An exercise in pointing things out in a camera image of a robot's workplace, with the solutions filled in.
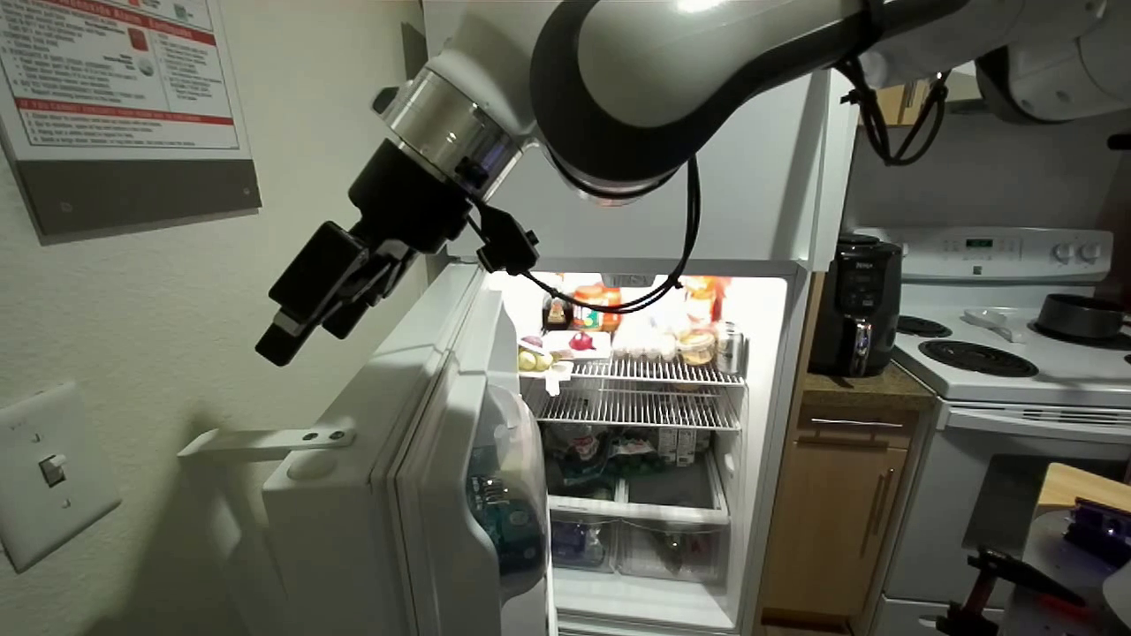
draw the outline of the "wall plate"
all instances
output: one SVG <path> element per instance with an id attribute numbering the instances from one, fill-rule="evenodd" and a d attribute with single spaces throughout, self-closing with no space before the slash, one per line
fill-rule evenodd
<path id="1" fill-rule="evenodd" d="M 22 572 L 115 508 L 75 383 L 0 410 L 0 546 Z"/>

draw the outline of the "white robotic arm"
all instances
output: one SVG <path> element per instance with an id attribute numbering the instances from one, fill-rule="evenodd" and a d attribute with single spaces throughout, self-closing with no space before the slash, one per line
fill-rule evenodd
<path id="1" fill-rule="evenodd" d="M 536 238 L 485 200 L 530 135 L 539 135 L 569 185 L 612 200 L 647 196 L 748 97 L 867 49 L 869 79 L 898 81 L 1015 48 L 987 81 L 1004 102 L 1027 116 L 1049 115 L 1042 121 L 1106 115 L 1131 108 L 1126 8 L 1131 0 L 465 0 L 451 43 L 412 81 L 377 97 L 390 143 L 351 188 L 359 222 L 351 233 L 324 222 L 311 238 L 272 287 L 278 316 L 257 352 L 286 363 L 317 327 L 346 336 L 417 253 L 437 253 L 465 226 L 471 205 L 485 220 L 479 262 L 525 274 Z"/>

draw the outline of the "wall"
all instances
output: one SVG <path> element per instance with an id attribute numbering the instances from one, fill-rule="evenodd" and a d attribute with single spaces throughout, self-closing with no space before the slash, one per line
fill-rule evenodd
<path id="1" fill-rule="evenodd" d="M 200 429 L 297 429 L 419 295 L 290 372 L 254 359 L 265 291 L 381 143 L 376 90 L 402 79 L 394 0 L 221 0 L 254 145 L 257 216 L 39 247 L 0 170 L 0 407 L 75 377 L 123 505 L 28 572 L 0 558 L 3 636 L 237 636 L 172 453 Z"/>
<path id="2" fill-rule="evenodd" d="M 992 115 L 947 115 L 928 156 L 914 168 L 882 168 L 859 140 L 848 226 L 873 222 L 969 222 L 969 226 L 1099 226 L 1119 205 L 1119 156 L 1111 132 L 1131 116 L 1062 129 L 1018 129 Z"/>

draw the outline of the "refrigerator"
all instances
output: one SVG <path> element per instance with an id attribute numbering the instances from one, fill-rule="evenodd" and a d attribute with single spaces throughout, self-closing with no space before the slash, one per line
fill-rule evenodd
<path id="1" fill-rule="evenodd" d="M 658 308 L 569 311 L 456 241 L 311 429 L 194 440 L 179 463 L 248 634 L 753 634 L 850 160 L 837 97 L 793 81 L 704 149 L 704 241 Z M 682 178 L 608 208 L 545 170 L 532 149 L 490 200 L 539 233 L 536 277 L 628 301 L 670 270 Z"/>

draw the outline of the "oven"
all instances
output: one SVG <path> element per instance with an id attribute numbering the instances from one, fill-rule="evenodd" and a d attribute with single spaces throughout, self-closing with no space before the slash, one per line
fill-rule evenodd
<path id="1" fill-rule="evenodd" d="M 1131 410 L 962 407 L 939 401 L 939 423 L 918 463 L 913 505 L 877 617 L 877 636 L 932 636 L 947 601 L 966 601 L 975 549 L 1020 556 L 1049 463 L 1123 480 Z"/>

